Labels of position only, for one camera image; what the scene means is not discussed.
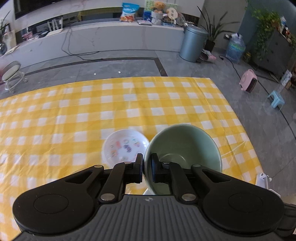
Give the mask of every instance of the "light blue stool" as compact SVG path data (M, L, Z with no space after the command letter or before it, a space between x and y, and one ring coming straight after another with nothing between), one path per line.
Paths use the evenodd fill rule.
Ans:
M278 92L272 91L270 93L270 95L267 96L267 98L269 98L270 96L274 97L274 100L271 103L272 108L275 109L278 105L281 105L281 108L284 106L285 101L284 101L283 97Z

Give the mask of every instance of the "blue chip bag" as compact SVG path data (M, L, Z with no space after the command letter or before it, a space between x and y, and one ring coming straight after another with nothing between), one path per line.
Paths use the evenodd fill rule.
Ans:
M133 3L122 3L122 8L120 21L133 22L135 20L135 14L139 10L140 6Z

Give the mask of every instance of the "pink fan heater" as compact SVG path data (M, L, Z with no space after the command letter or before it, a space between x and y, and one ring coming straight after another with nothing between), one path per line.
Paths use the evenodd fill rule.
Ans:
M257 83L257 76L252 69L248 69L241 77L242 90L251 93Z

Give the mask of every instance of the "floor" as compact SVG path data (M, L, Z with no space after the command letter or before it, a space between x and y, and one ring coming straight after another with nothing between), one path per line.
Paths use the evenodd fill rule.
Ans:
M284 89L262 70L255 71L258 83L252 93L243 92L231 62L220 59L219 53L214 55L217 57L214 64L190 63L175 52L150 50L105 51L81 56L86 60L66 56L23 68L28 82L20 83L13 95L75 81L116 77L211 78L244 126L264 172L272 177L271 188L282 196L295 195L296 120L293 115L296 113L296 92ZM234 67L240 76L251 68L244 62L234 64ZM273 109L267 98L274 89L281 92L286 102L281 112ZM0 99L11 95L0 86Z

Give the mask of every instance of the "yellow checkered tablecloth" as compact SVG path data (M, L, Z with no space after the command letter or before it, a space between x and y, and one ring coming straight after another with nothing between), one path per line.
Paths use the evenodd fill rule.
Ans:
M23 93L0 101L0 239L20 231L14 200L101 162L104 139L135 129L151 140L176 123L204 129L215 141L223 173L255 183L262 172L236 114L206 78L134 77L92 80ZM145 184L130 184L142 194Z

